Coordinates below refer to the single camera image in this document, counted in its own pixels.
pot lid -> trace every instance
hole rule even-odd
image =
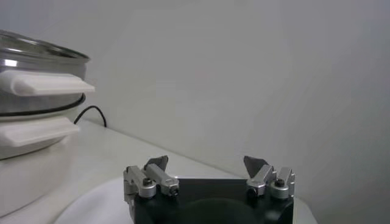
[[[74,63],[86,63],[89,60],[88,56],[80,52],[5,30],[0,30],[0,52]]]

stainless steel pot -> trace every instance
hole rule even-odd
[[[85,92],[79,52],[0,30],[0,117],[53,113],[76,107]]]

white table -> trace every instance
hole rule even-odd
[[[73,154],[71,171],[64,182],[33,203],[0,219],[1,224],[50,224],[77,197],[90,189],[120,177],[128,165],[143,166],[151,157],[169,156],[167,173],[199,178],[235,178],[227,172],[206,166],[139,139],[120,134],[89,121],[80,121],[81,132],[64,139]],[[310,209],[298,198],[294,222],[316,223]]]

screw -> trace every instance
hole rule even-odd
[[[179,195],[179,190],[176,187],[173,187],[169,190],[169,193],[171,194],[172,197],[176,197]]]
[[[276,187],[284,187],[285,186],[285,181],[282,180],[282,179],[276,179],[275,186]]]
[[[153,181],[152,181],[149,177],[144,178],[144,179],[142,180],[142,185],[143,185],[143,186],[148,186],[148,185],[151,185],[152,183],[153,183]]]
[[[248,191],[246,193],[247,193],[248,197],[250,197],[250,198],[257,197],[257,191],[254,188],[248,189]]]

black ring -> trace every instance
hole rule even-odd
[[[62,106],[62,107],[56,107],[52,109],[45,109],[45,110],[35,110],[35,111],[22,111],[22,112],[11,112],[11,113],[0,113],[0,117],[12,117],[12,116],[30,116],[30,115],[37,115],[37,114],[46,114],[46,113],[53,113],[58,112],[62,110],[67,110],[73,107],[77,107],[80,104],[84,103],[85,101],[85,94],[83,93],[80,97],[80,99],[74,103]]]

